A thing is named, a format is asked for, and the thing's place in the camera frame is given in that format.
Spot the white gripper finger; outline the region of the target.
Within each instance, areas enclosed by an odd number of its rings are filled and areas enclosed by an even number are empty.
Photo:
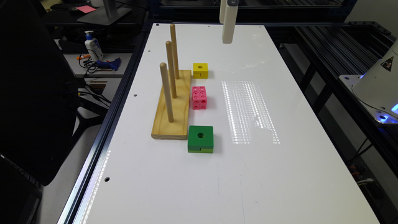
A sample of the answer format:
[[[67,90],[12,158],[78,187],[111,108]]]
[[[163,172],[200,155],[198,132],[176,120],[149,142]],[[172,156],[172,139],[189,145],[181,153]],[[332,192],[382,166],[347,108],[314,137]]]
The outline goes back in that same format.
[[[224,15],[222,42],[224,44],[231,44],[233,41],[234,28],[238,14],[239,0],[227,0],[226,10]]]
[[[226,10],[226,4],[227,4],[227,0],[220,0],[220,16],[219,16],[219,20],[220,20],[221,24],[224,23],[224,15],[225,15],[225,10]]]

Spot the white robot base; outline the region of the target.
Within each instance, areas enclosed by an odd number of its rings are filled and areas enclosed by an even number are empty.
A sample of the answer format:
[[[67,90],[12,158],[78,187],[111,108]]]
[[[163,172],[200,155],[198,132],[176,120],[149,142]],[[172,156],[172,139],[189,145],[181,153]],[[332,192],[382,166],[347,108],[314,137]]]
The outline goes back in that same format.
[[[397,42],[365,74],[339,79],[378,123],[397,124]]]

